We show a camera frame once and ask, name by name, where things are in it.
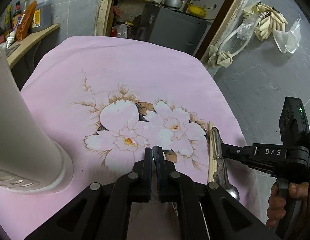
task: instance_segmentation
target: white plastic bag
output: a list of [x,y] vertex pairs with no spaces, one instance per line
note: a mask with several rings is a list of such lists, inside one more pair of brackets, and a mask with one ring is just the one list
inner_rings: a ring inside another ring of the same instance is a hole
[[273,38],[281,52],[293,54],[299,47],[301,40],[300,21],[301,18],[297,19],[288,32],[273,30]]
[[127,25],[126,24],[120,24],[112,27],[112,29],[117,29],[117,38],[124,38],[127,39]]
[[253,25],[256,22],[258,14],[250,18],[244,18],[242,24],[236,29],[236,37],[241,40],[247,40],[252,37],[254,32]]

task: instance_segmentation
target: yellow pot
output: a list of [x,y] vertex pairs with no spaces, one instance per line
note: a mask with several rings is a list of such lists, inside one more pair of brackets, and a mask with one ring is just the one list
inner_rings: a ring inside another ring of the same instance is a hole
[[196,6],[196,5],[192,5],[190,3],[187,4],[187,10],[190,14],[193,14],[200,18],[204,18],[207,12],[204,8]]

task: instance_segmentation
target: gray floor tile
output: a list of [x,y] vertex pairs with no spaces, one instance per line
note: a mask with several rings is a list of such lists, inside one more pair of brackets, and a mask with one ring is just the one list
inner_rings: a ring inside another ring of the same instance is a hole
[[230,93],[227,86],[224,84],[222,80],[218,80],[217,82],[218,87],[220,88],[221,92],[223,93],[228,105],[230,106],[234,116],[236,117],[237,121],[239,122],[240,128],[242,130],[242,134],[245,137],[247,145],[252,145],[253,143],[256,143],[256,138],[253,134],[253,131],[248,124],[242,109],[237,104],[235,98]]
[[219,67],[207,67],[206,69],[209,72],[209,74],[211,75],[211,77],[214,77],[214,75],[218,71]]
[[[285,96],[302,99],[310,125],[310,24],[293,0],[261,2],[284,15],[287,31],[301,17],[300,47],[294,54],[281,53],[272,36],[263,42],[254,38],[229,67],[217,71],[214,80],[249,145],[254,141],[282,144],[278,122]],[[268,198],[275,180],[258,172],[263,222],[267,220]]]

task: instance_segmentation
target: pink tablecloth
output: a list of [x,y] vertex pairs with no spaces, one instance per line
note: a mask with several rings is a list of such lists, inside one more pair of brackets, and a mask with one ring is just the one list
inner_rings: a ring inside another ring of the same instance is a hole
[[[194,57],[146,42],[71,37],[47,53],[22,90],[34,119],[71,156],[74,177],[63,191],[23,195],[0,187],[0,223],[24,239],[92,182],[108,184],[160,145],[175,167],[207,182],[207,121],[225,143],[244,146],[219,88]],[[256,216],[255,174],[228,162],[240,202]],[[133,204],[128,239],[178,239],[169,204]]]

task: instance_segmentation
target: white glove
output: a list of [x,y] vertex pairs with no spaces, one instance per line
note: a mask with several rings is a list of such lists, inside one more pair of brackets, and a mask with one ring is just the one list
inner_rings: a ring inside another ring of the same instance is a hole
[[273,30],[279,30],[285,32],[285,25],[287,25],[287,20],[284,18],[283,14],[275,11],[271,7],[263,3],[257,3],[254,6],[248,6],[243,9],[243,16],[252,15],[252,13],[260,13],[270,11],[271,15],[262,19],[255,29],[256,37],[263,41],[267,39]]

